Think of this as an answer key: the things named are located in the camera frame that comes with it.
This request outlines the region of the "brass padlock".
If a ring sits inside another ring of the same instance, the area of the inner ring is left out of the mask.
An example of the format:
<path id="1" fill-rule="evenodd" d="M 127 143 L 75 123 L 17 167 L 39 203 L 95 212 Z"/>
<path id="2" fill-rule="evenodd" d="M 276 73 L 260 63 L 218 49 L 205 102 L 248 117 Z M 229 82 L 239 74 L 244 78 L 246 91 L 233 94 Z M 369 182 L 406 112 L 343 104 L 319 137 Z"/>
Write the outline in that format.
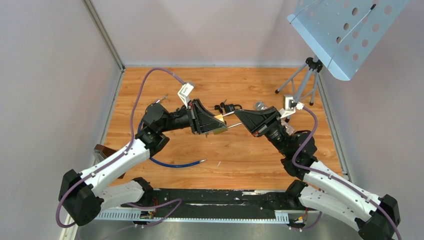
<path id="1" fill-rule="evenodd" d="M 214 118 L 217 120 L 218 125 L 212 130 L 212 133 L 214 135 L 218 135 L 218 134 L 226 132 L 227 130 L 229 130 L 231 128 L 242 125 L 243 124 L 242 122 L 238 122 L 238 123 L 231 124 L 231 125 L 228 125 L 226 123 L 225 117 L 228 117 L 228 116 L 231 116 L 231 115 L 234 115 L 234 114 L 235 114 L 235 111 L 230 111 L 228 113 L 219 114 L 219 115 L 214 116 Z"/>

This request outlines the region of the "small black padlock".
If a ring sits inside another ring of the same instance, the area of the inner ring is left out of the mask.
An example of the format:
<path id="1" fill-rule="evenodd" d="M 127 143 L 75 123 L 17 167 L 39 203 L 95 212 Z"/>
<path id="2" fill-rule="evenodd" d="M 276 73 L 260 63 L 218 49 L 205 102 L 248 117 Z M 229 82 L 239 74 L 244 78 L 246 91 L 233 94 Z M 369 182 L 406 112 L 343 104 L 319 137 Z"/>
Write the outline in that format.
<path id="1" fill-rule="evenodd" d="M 223 108 L 224 112 L 227 114 L 227 113 L 233 112 L 235 110 L 242 109 L 243 107 L 240 104 L 230 103 L 230 104 L 223 104 L 222 108 Z"/>

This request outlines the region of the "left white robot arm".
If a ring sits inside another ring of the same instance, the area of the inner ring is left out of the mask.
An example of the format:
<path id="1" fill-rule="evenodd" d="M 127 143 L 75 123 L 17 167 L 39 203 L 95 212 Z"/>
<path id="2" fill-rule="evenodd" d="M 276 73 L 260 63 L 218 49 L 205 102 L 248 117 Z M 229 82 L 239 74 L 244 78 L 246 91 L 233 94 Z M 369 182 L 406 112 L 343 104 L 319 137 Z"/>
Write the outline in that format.
<path id="1" fill-rule="evenodd" d="M 149 206 L 153 193 L 137 181 L 118 187 L 115 196 L 107 193 L 109 184 L 159 153 L 170 140 L 165 132 L 190 128 L 193 134 L 201 135 L 227 127 L 224 119 L 208 111 L 199 99 L 190 100 L 174 112 L 154 102 L 146 108 L 141 121 L 142 128 L 123 148 L 90 168 L 81 172 L 71 169 L 63 175 L 56 215 L 65 209 L 74 222 L 63 224 L 57 217 L 60 227 L 84 226 L 101 211 L 121 204 L 137 202 L 142 207 Z"/>

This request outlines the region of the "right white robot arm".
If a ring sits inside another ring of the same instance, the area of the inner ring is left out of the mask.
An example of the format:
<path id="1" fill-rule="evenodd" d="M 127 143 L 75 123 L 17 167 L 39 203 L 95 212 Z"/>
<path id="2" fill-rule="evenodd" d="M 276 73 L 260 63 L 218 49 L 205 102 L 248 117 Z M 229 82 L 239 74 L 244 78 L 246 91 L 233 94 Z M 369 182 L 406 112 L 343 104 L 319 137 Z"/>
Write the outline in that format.
<path id="1" fill-rule="evenodd" d="M 285 109 L 235 111 L 235 115 L 254 137 L 266 139 L 283 156 L 281 164 L 296 180 L 285 195 L 292 209 L 304 206 L 320 211 L 349 225 L 363 240 L 402 239 L 398 226 L 398 201 L 389 194 L 379 196 L 339 176 L 315 157 L 313 138 L 318 127 L 317 116 L 304 108 L 313 120 L 312 130 L 288 133 L 282 121 Z"/>

